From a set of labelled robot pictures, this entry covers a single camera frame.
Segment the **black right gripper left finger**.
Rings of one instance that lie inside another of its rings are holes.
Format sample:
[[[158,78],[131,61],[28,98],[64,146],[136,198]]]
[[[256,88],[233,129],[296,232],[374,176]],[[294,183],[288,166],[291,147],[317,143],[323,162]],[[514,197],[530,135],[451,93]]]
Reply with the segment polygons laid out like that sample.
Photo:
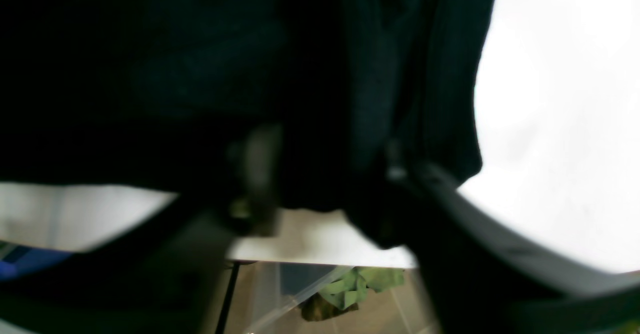
[[[282,127],[228,147],[222,173],[118,238],[1,284],[1,318],[37,334],[196,334],[236,236],[270,235]]]

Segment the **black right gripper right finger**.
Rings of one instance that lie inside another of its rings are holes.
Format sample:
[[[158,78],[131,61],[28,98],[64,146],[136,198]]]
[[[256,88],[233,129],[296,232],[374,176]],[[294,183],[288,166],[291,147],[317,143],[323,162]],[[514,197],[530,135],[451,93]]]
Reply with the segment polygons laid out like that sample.
[[[419,265],[446,334],[630,334],[639,276],[612,274],[490,217],[440,167],[385,147],[394,232]]]

